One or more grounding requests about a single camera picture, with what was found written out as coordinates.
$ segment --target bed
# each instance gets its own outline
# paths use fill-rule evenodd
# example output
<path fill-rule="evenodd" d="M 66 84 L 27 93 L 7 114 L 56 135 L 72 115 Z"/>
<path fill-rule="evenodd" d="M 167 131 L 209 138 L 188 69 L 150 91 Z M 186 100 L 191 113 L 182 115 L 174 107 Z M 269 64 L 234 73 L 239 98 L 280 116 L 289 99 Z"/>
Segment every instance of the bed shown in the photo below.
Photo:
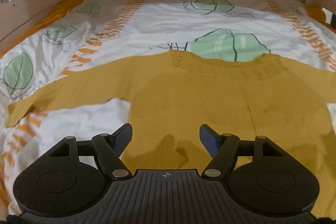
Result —
<path fill-rule="evenodd" d="M 113 98 L 102 104 L 73 109 L 35 110 L 16 125 L 6 127 L 11 103 L 79 71 L 130 56 L 169 51 L 192 52 L 202 58 L 227 62 L 250 62 L 263 55 L 276 54 L 335 72 L 336 31 L 325 22 L 322 8 L 336 14 L 336 1 L 12 0 L 3 5 L 0 8 L 3 217 L 7 212 L 20 213 L 12 186 L 29 164 L 65 136 L 88 140 L 99 133 L 114 132 L 128 121 L 130 109 L 130 102 Z M 336 105 L 330 102 L 327 107 L 335 129 Z M 336 153 L 333 145 L 329 145 L 336 145 L 333 129 L 323 135 L 321 143 L 303 138 L 302 143 L 291 145 L 291 136 L 284 137 L 288 141 L 283 148 L 320 180 L 320 197 L 313 214 L 336 218 L 333 160 Z M 164 146 L 170 146 L 171 150 L 163 149 Z M 177 146 L 176 140 L 167 135 L 153 140 L 147 152 L 162 149 L 162 154 L 168 153 L 163 157 L 173 159 L 172 151 Z M 133 162 L 133 172 L 139 165 L 141 168 L 166 167 L 155 161 L 146 165 L 144 162 L 150 153 L 144 157 L 145 152 L 128 151 L 122 157 L 126 164 Z M 81 160 L 94 165 L 91 158 Z M 249 160 L 242 159 L 238 164 Z M 186 167 L 201 170 L 202 165 L 196 159 L 192 164 L 173 166 Z"/>

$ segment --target white bedding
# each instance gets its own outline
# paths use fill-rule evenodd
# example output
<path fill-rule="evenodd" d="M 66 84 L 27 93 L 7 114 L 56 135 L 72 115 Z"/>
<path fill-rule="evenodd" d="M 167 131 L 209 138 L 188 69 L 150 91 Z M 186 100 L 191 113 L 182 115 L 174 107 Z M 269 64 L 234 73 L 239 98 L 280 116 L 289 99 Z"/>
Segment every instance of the white bedding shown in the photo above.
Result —
<path fill-rule="evenodd" d="M 309 18 L 302 7 L 281 7 L 295 15 L 303 28 L 312 29 L 313 37 L 330 49 L 330 58 L 335 60 L 333 32 Z M 16 128 L 4 128 L 9 103 L 70 71 L 168 50 L 229 61 L 249 61 L 271 52 L 333 70 L 300 30 L 265 0 L 84 0 L 0 60 L 0 152 L 11 201 L 9 213 L 20 213 L 12 186 L 24 168 L 65 136 L 88 140 L 102 132 L 112 133 L 127 122 L 129 109 L 128 102 L 112 99 L 102 105 L 33 113 Z M 329 105 L 329 109 L 336 124 L 336 107 Z"/>

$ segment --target round joint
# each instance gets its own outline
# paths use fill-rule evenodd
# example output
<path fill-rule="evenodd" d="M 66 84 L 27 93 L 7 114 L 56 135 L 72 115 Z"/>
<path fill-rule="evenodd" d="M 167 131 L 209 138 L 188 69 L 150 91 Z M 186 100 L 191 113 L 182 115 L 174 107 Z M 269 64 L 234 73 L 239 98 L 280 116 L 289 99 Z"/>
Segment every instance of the round joint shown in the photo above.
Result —
<path fill-rule="evenodd" d="M 208 169 L 204 172 L 204 174 L 206 174 L 208 177 L 216 178 L 221 175 L 221 172 L 217 169 Z"/>
<path fill-rule="evenodd" d="M 117 169 L 112 172 L 112 175 L 116 178 L 123 178 L 128 175 L 128 171 L 125 169 Z"/>

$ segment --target mattress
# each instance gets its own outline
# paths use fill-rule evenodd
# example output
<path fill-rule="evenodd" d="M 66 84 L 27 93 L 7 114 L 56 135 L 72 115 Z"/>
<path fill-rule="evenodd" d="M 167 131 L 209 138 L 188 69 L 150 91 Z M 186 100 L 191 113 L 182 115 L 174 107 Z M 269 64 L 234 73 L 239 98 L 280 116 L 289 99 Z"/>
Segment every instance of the mattress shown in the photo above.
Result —
<path fill-rule="evenodd" d="M 99 105 L 35 111 L 14 128 L 5 127 L 7 106 L 76 71 L 167 51 L 231 62 L 273 53 L 336 70 L 336 34 L 301 6 L 271 0 L 84 0 L 0 59 L 0 152 L 9 213 L 20 213 L 12 186 L 21 171 L 65 136 L 89 140 L 113 133 L 127 122 L 130 104 L 115 98 Z M 336 128 L 336 105 L 328 104 L 328 109 Z M 95 165 L 90 157 L 81 160 Z M 333 173 L 323 169 L 323 155 L 313 148 L 307 160 L 316 161 L 321 172 Z M 321 187 L 313 214 L 336 218 L 334 200 L 336 186 Z"/>

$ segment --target ridged surface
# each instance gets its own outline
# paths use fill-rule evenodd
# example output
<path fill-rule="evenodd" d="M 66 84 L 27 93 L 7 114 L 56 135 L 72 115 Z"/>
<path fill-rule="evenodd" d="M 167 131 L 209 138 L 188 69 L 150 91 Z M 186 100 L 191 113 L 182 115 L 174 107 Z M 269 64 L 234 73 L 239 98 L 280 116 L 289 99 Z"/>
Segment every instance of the ridged surface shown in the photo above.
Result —
<path fill-rule="evenodd" d="M 136 177 L 111 184 L 105 196 L 81 213 L 43 218 L 28 213 L 36 224 L 309 224 L 304 213 L 270 218 L 252 213 L 227 194 L 220 182 L 200 178 L 195 170 L 139 170 Z"/>

